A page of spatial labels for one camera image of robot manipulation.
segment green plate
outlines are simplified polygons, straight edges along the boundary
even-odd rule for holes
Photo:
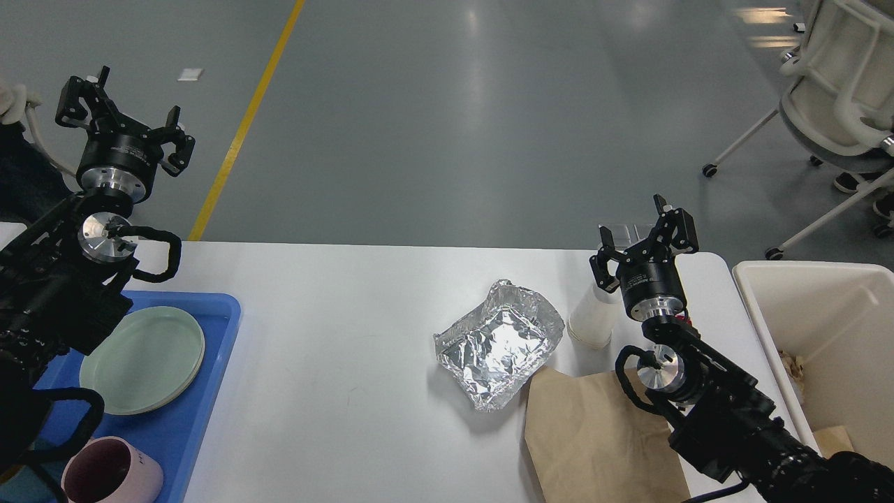
[[[125,316],[84,357],[80,385],[95,389],[109,414],[144,413],[182,393],[204,354],[205,335],[195,318],[175,307],[150,307]]]

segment pink cup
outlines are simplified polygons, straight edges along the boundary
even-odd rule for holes
[[[152,503],[163,482],[156,460],[118,437],[91,440],[62,472],[71,503]]]

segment blue tray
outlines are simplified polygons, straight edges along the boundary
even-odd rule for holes
[[[155,459],[164,471],[164,487],[156,503],[180,503],[190,483],[198,448],[224,378],[239,327],[239,302],[227,294],[181,292],[124,292],[133,300],[131,312],[166,305],[191,314],[205,332],[205,356],[192,384],[170,404],[148,413],[116,416],[105,414],[94,437],[113,435],[130,442]],[[71,352],[50,364],[36,388],[78,386],[83,355]],[[41,437],[58,444],[74,429],[72,417],[86,407],[76,402],[57,404]]]

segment gray floor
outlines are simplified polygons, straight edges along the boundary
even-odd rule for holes
[[[0,5],[40,19],[4,26],[7,80],[52,102],[109,64],[123,111],[182,106],[193,164],[137,220],[188,234],[292,3]],[[703,250],[761,260],[844,199],[836,170],[781,122],[713,179],[700,167],[775,105],[767,46],[800,18],[792,0],[308,0],[204,239],[594,249],[597,224],[654,222],[660,192]],[[176,82],[184,67],[206,73]],[[83,135],[54,108],[45,135],[75,160]],[[876,223],[861,203],[787,258],[892,268]]]

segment white cup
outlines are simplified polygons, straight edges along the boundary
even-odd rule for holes
[[[118,437],[91,440],[62,472],[71,503],[152,503],[163,482],[156,460]]]
[[[581,297],[568,320],[568,333],[578,342],[593,349],[602,349],[611,341],[611,331],[621,312],[620,292],[605,292],[593,286]]]

